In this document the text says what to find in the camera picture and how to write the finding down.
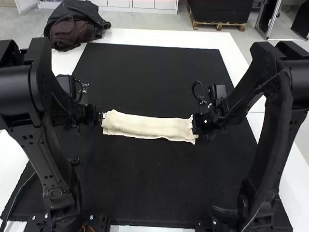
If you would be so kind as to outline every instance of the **white cabinet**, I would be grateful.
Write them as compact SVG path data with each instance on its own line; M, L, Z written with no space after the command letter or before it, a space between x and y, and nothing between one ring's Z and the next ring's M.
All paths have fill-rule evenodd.
M130 2L129 0L107 0L107 6L130 7Z
M155 0L132 0L132 7L154 9L154 1Z
M135 13L154 13L176 15L179 0L90 0L99 6L99 11L118 11ZM39 4L39 8L55 9L61 2L41 0L15 0L18 11Z
M162 10L176 10L177 0L154 0L154 8Z
M91 0L97 6L107 6L107 0Z

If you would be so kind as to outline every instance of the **rolled towel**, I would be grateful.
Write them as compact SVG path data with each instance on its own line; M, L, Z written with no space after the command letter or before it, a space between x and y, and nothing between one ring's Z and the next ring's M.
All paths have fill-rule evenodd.
M195 144L198 135L192 133L192 115L183 118L157 118L108 111L102 121L103 134L140 139L166 138Z

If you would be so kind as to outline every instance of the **metal frame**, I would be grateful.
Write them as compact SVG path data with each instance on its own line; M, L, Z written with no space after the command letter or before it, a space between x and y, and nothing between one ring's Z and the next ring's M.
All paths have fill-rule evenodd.
M304 38L304 39L275 39L275 38L270 38L270 33L274 27L274 23L275 23L275 20L277 18L277 14L280 10L280 6L281 6L281 2L282 0L277 0L277 3L276 3L276 6L275 6L275 10L273 12L273 15L271 17L271 19L269 20L269 26L268 26L268 29L267 29L267 32L264 33L260 28L259 28L259 22L261 20L261 16L262 16L262 12L264 10L264 6L265 6L265 1L262 3L261 5L261 9L260 9L260 12L259 12L259 15L257 17L257 21L256 21L256 24L255 24L255 29L257 30L257 32L265 39L265 40L269 40L269 41L306 41L308 40L307 38Z

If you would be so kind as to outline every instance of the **pile of fabric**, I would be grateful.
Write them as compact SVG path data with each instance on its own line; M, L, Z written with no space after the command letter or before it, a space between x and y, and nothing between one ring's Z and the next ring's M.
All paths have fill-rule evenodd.
M98 6L90 1L64 0L48 18L44 36L54 49L69 51L81 43L102 38L110 22L98 14Z

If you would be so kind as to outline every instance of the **wooden pallet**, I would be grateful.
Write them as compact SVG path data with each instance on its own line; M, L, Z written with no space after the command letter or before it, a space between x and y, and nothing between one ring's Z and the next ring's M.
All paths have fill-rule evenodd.
M240 31L245 31L245 29L246 29L246 25L247 25L246 23L228 23L228 22L225 22L225 23L224 22L215 23L215 22L199 22L199 21L196 21L194 19L194 17L193 17L191 8L190 8L188 3L187 3L187 9L188 9L189 17L191 19L191 23L192 23L192 26L193 26L194 30L197 30L197 26L198 25L216 25L217 26L217 30L221 30L223 25L238 26L238 29Z

